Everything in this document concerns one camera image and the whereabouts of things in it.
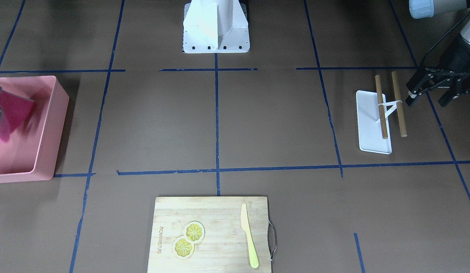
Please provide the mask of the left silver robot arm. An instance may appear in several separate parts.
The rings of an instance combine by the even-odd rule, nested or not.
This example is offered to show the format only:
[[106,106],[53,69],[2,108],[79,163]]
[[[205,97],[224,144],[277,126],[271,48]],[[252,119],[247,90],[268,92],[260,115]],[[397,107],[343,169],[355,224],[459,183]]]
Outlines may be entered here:
[[[444,89],[438,100],[442,107],[470,93],[470,0],[410,0],[409,12],[414,19],[424,19],[465,10],[466,13],[443,34],[422,57],[415,74],[407,82],[406,104],[412,106],[425,93]],[[459,33],[441,54],[438,64],[429,66],[427,58],[454,30]]]

